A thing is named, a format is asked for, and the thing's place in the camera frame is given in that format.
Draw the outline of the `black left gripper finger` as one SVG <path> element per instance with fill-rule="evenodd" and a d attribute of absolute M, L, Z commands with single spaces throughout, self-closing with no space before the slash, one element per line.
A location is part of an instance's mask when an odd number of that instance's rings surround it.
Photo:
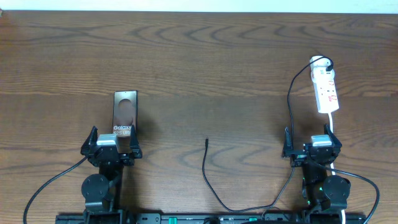
<path fill-rule="evenodd" d="M 93 126 L 89 136 L 81 146 L 80 150 L 81 155 L 86 157 L 93 156 L 94 153 L 98 150 L 96 143 L 97 140 L 98 140 L 98 128 L 96 126 Z"/>
<path fill-rule="evenodd" d="M 134 125 L 131 126 L 129 148 L 135 159 L 142 158 L 142 150 L 137 140 L 136 128 Z"/>

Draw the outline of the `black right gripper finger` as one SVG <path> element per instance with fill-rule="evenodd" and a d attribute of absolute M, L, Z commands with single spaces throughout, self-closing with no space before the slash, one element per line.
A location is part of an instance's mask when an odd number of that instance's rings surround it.
<path fill-rule="evenodd" d="M 284 130 L 284 146 L 282 148 L 282 157 L 290 157 L 293 152 L 292 140 L 288 127 Z"/>
<path fill-rule="evenodd" d="M 331 140 L 331 146 L 327 146 L 327 148 L 331 150 L 334 156 L 337 156 L 341 152 L 342 143 L 333 134 L 329 124 L 324 124 L 323 128 L 324 133 L 327 134 Z"/>

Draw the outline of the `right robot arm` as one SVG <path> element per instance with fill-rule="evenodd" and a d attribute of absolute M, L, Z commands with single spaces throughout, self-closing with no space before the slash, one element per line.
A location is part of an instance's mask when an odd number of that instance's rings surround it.
<path fill-rule="evenodd" d="M 338 175 L 327 174 L 328 166 L 335 161 L 342 144 L 324 125 L 324 134 L 311 137 L 303 149 L 294 149 L 290 131 L 285 129 L 282 157 L 290 158 L 291 167 L 303 171 L 302 192 L 307 199 L 308 209 L 301 212 L 301 219 L 307 223 L 340 223 L 341 211 L 347 208 L 351 183 Z"/>

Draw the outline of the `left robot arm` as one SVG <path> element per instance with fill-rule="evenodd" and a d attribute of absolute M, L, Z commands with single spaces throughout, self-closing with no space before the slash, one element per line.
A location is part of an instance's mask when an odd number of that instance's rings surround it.
<path fill-rule="evenodd" d="M 123 169 L 133 166 L 135 159 L 142 158 L 136 128 L 130 131 L 129 153 L 119 152 L 118 136 L 116 134 L 98 134 L 93 127 L 81 147 L 81 155 L 85 156 L 94 167 L 97 174 L 88 176 L 81 185 L 81 193 L 85 198 L 83 222 L 99 223 L 134 223 L 134 215 L 120 207 Z"/>

